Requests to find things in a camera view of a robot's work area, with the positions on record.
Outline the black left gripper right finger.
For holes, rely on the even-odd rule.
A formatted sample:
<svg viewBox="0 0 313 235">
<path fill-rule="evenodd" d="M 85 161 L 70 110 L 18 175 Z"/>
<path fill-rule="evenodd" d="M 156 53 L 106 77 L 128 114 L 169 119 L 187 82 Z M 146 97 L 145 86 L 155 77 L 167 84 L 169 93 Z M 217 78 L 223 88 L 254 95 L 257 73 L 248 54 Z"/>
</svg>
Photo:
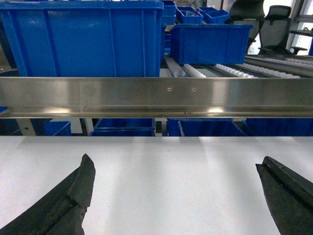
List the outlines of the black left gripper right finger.
<svg viewBox="0 0 313 235">
<path fill-rule="evenodd" d="M 269 212 L 282 235 L 313 233 L 313 183 L 266 156 L 256 165 Z"/>
</svg>

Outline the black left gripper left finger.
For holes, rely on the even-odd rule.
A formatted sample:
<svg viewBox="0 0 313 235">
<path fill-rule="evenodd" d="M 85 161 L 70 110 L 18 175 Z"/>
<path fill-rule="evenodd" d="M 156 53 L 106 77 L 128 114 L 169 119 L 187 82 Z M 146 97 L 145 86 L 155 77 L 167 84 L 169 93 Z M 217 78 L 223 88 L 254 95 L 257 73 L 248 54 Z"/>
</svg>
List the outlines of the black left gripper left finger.
<svg viewBox="0 0 313 235">
<path fill-rule="evenodd" d="M 80 166 L 33 206 L 1 228 L 2 235 L 83 235 L 95 166 L 84 154 Z"/>
</svg>

